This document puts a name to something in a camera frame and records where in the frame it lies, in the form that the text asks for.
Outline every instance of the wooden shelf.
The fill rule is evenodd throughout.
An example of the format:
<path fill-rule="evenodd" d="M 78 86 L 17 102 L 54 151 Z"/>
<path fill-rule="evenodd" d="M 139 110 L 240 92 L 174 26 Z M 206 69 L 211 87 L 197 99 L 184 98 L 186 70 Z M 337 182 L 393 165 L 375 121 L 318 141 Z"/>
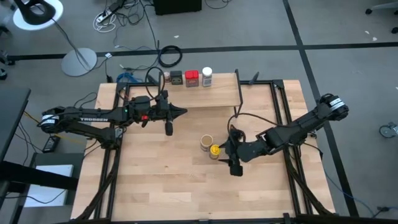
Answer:
<path fill-rule="evenodd" d="M 165 90 L 169 91 L 168 101 L 181 108 L 202 108 L 216 106 L 239 106 L 239 83 L 236 73 L 213 74 L 212 86 L 201 85 L 201 74 L 199 75 L 198 87 L 186 87 L 185 76 L 183 85 L 172 85 L 166 83 Z M 153 94 L 157 94 L 157 87 L 148 88 Z M 147 95 L 145 87 L 134 86 L 130 88 L 130 97 Z"/>

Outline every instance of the chair wheel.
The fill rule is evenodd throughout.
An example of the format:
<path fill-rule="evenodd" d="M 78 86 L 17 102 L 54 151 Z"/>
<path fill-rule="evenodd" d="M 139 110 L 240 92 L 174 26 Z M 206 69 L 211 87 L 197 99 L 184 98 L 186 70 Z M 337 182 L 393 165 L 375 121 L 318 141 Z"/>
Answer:
<path fill-rule="evenodd" d="M 395 131 L 388 125 L 383 125 L 379 128 L 379 133 L 385 138 L 393 138 L 396 136 Z"/>

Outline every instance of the white lid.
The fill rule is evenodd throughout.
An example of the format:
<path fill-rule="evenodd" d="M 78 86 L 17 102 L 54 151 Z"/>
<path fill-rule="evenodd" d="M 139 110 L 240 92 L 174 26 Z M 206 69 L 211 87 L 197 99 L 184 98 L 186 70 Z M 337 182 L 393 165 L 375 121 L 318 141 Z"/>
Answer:
<path fill-rule="evenodd" d="M 204 76 L 210 76 L 213 73 L 213 70 L 210 67 L 205 67 L 201 71 Z"/>

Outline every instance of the white lamp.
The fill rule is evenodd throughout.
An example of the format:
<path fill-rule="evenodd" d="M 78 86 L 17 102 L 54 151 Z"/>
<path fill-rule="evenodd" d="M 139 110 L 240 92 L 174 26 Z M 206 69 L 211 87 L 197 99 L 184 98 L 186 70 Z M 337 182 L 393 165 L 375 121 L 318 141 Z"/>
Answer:
<path fill-rule="evenodd" d="M 58 21 L 63 14 L 62 3 L 59 0 L 45 0 L 45 1 L 55 8 L 55 15 L 51 20 L 39 25 L 29 24 L 24 20 L 21 10 L 18 9 L 14 13 L 13 17 L 15 25 L 23 30 L 34 31 L 34 30 L 45 29 L 55 24 L 57 28 L 60 30 L 60 32 L 64 35 L 61 27 L 58 24 L 56 24 L 56 21 Z M 35 9 L 32 9 L 32 11 L 36 12 L 37 14 L 40 14 L 40 9 L 38 7 L 35 7 Z M 64 58 L 62 59 L 61 63 L 62 71 L 66 75 L 72 77 L 78 77 L 90 72 L 97 63 L 96 53 L 88 48 L 78 49 L 71 42 L 69 43 L 72 45 L 73 50 L 67 53 L 66 56 L 64 56 Z"/>

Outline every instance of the wooden board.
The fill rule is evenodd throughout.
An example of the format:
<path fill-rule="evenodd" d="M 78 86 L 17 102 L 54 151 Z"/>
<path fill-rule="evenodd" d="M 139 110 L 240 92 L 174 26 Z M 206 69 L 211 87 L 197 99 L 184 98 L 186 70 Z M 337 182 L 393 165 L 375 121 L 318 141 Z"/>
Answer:
<path fill-rule="evenodd" d="M 97 107 L 111 108 L 115 86 L 100 86 Z M 298 118 L 307 112 L 300 83 L 285 81 L 285 87 L 293 119 Z M 276 121 L 269 85 L 243 85 L 242 91 L 242 112 Z M 211 160 L 200 149 L 204 134 L 212 135 L 215 144 L 226 140 L 232 114 L 228 107 L 190 108 L 174 121 L 173 136 L 164 134 L 162 122 L 148 123 L 145 128 L 130 126 L 123 139 L 112 220 L 275 218 L 286 212 L 294 216 L 282 153 L 243 164 L 244 175 L 233 177 L 226 164 Z M 248 141 L 272 126 L 249 116 L 233 119 L 232 124 L 245 131 Z M 314 139 L 307 142 L 316 146 Z M 96 193 L 103 156 L 104 151 L 97 150 L 85 159 L 72 218 Z M 308 186 L 333 211 L 317 150 L 302 146 L 302 162 Z"/>
<path fill-rule="evenodd" d="M 198 87 L 186 87 L 185 76 L 183 75 L 183 85 L 165 84 L 165 90 L 169 92 L 169 102 L 182 108 L 201 108 L 215 106 L 239 106 L 238 80 L 235 73 L 213 74 L 213 84 L 210 87 L 201 85 L 201 75 L 199 76 Z M 157 87 L 149 87 L 151 94 L 157 94 Z M 130 97 L 147 95 L 145 88 L 131 88 Z"/>

